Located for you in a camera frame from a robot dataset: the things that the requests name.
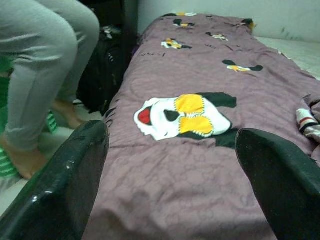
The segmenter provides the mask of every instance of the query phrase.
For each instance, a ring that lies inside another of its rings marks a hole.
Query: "purple bedsheet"
[[[215,137],[156,141],[134,122],[152,98],[225,93],[236,107],[217,108],[233,129],[274,133],[311,154],[296,109],[320,82],[242,21],[166,16],[146,30],[105,119],[109,153],[84,240],[276,239],[234,149]]]

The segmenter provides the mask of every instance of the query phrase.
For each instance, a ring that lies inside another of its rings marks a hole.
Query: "striped cloth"
[[[296,121],[301,134],[320,143],[320,95],[309,94],[302,98],[296,110]],[[313,151],[311,158],[320,167],[320,146]]]

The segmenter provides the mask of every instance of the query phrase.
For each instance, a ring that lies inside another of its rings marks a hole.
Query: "white wall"
[[[320,0],[139,0],[138,32],[172,12],[252,18],[255,36],[320,43]]]

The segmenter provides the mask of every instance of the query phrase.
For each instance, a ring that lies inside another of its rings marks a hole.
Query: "red tongue print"
[[[151,123],[150,120],[150,107],[147,107],[145,110],[139,113],[138,119],[143,124],[149,125]]]

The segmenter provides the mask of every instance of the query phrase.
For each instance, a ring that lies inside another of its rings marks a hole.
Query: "gray pants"
[[[99,39],[99,22],[77,0],[0,0],[0,55],[14,58],[8,142],[35,149],[55,99],[72,102]]]

